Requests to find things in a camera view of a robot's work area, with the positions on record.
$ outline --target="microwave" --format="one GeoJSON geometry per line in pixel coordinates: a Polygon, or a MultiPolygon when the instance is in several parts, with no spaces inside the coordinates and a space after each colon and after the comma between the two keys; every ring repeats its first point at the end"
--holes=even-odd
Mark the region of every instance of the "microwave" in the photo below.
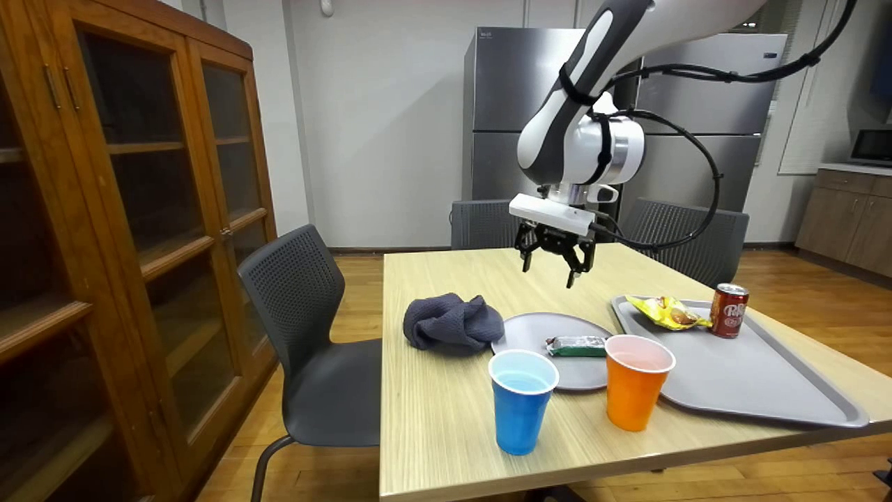
{"type": "Polygon", "coordinates": [[[892,167],[892,130],[859,130],[848,160],[892,167]]]}

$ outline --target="table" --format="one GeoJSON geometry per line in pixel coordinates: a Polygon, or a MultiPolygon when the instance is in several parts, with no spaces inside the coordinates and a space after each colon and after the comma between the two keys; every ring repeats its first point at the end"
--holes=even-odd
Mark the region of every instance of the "table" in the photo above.
{"type": "Polygon", "coordinates": [[[607,419],[606,394],[556,393],[536,449],[511,456],[495,442],[490,351],[443,356],[409,346],[402,317],[413,299],[483,295],[504,318],[559,312],[613,333],[609,300],[621,294],[712,300],[713,291],[620,244],[598,245],[591,272],[566,289],[567,268],[536,252],[527,273],[514,249],[384,257],[381,389],[382,500],[455,500],[693,464],[892,431],[892,379],[753,309],[775,336],[860,404],[862,429],[805,428],[693,414],[661,400],[644,432],[607,419]]]}

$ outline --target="yellow snack bag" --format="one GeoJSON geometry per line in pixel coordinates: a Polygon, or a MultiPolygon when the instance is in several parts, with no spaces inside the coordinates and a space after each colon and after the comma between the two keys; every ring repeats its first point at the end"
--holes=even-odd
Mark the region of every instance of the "yellow snack bag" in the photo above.
{"type": "Polygon", "coordinates": [[[648,299],[626,295],[625,299],[650,318],[655,324],[673,331],[687,330],[694,326],[711,327],[713,323],[691,312],[682,302],[673,297],[653,297],[648,299]]]}

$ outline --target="red can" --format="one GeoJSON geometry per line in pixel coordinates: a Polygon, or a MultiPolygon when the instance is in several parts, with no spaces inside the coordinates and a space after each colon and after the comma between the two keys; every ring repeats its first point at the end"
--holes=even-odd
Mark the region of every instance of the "red can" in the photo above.
{"type": "Polygon", "coordinates": [[[748,300],[749,291],[743,286],[729,282],[716,286],[713,308],[709,313],[709,319],[713,322],[710,331],[723,339],[737,338],[748,300]]]}

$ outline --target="wooden floor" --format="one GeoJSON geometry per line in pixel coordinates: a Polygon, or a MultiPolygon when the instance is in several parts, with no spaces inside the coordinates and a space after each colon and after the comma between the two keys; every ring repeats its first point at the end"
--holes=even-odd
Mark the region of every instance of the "wooden floor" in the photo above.
{"type": "MultiPolygon", "coordinates": [[[[340,257],[347,290],[332,328],[345,342],[381,336],[381,257],[340,257]]],[[[781,251],[748,251],[736,282],[750,305],[892,376],[892,291],[781,251]]],[[[199,500],[250,498],[260,452],[285,434],[278,371],[229,445],[199,500]]],[[[892,434],[592,480],[574,488],[591,502],[892,502],[871,471],[887,469],[892,434]]],[[[377,448],[290,446],[269,463],[264,500],[377,500],[377,448]]],[[[507,494],[487,501],[520,501],[507,494]]]]}

